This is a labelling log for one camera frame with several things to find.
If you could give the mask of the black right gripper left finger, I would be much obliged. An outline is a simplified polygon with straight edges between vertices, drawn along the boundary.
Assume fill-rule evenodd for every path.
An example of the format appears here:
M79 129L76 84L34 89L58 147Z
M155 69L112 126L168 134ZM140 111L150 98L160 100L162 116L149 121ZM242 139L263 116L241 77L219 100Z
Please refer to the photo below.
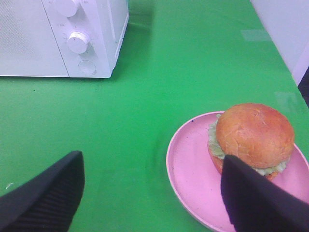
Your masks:
M72 151L48 169L0 198L2 232L66 232L85 185L81 151Z

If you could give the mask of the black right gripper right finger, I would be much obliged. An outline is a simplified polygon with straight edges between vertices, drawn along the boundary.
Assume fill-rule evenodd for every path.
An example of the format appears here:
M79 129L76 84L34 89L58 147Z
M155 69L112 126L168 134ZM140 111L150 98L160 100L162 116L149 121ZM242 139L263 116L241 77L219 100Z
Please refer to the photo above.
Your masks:
M309 205L233 155L223 162L221 195L238 232L307 232Z

